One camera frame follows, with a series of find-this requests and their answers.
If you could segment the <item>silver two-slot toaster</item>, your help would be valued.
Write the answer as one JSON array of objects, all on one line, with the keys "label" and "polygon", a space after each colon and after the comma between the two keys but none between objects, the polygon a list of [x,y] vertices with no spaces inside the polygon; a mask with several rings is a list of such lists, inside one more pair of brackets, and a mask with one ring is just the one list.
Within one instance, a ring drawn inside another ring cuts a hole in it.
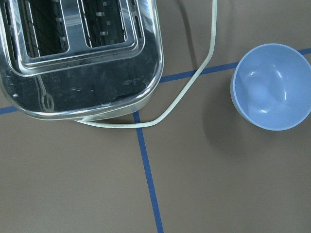
[{"label": "silver two-slot toaster", "polygon": [[164,67],[154,0],[3,0],[0,88],[40,120],[141,109]]}]

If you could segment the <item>blue bowl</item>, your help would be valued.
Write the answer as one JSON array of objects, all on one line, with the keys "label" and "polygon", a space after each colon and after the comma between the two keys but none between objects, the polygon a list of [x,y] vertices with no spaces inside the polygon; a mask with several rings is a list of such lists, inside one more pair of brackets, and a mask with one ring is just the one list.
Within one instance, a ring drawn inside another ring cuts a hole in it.
[{"label": "blue bowl", "polygon": [[311,113],[311,65],[287,45],[257,46],[238,62],[230,94],[251,124],[270,131],[294,128]]}]

